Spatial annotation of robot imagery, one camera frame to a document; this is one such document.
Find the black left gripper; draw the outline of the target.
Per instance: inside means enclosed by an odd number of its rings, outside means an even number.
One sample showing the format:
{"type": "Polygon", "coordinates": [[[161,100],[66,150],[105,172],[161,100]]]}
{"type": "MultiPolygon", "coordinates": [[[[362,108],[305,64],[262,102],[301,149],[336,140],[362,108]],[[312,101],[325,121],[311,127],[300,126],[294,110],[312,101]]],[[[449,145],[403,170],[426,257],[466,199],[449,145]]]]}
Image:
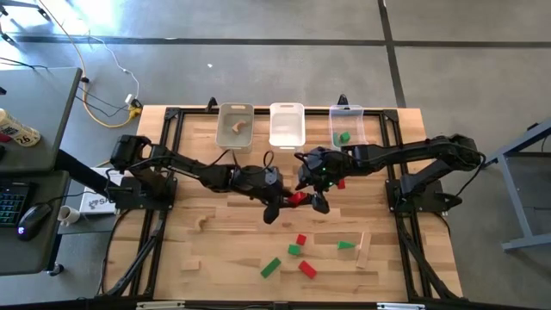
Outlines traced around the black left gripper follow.
{"type": "Polygon", "coordinates": [[[272,224],[279,216],[282,203],[288,203],[293,196],[292,192],[284,191],[282,174],[276,167],[247,165],[237,168],[230,181],[230,190],[261,201],[265,205],[265,224],[272,224]]]}

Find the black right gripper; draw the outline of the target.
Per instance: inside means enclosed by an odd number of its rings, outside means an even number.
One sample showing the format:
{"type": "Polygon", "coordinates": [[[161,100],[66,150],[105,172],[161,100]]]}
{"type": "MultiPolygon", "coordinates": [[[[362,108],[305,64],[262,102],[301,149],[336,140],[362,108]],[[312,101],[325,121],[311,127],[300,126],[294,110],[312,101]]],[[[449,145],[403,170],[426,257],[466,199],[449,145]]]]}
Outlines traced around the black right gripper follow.
{"type": "Polygon", "coordinates": [[[313,186],[316,191],[312,194],[313,209],[322,214],[328,214],[330,207],[323,191],[328,191],[333,185],[339,184],[345,178],[347,168],[347,154],[316,147],[310,152],[297,152],[295,157],[302,163],[298,170],[298,184],[294,188],[301,191],[313,186]]]}

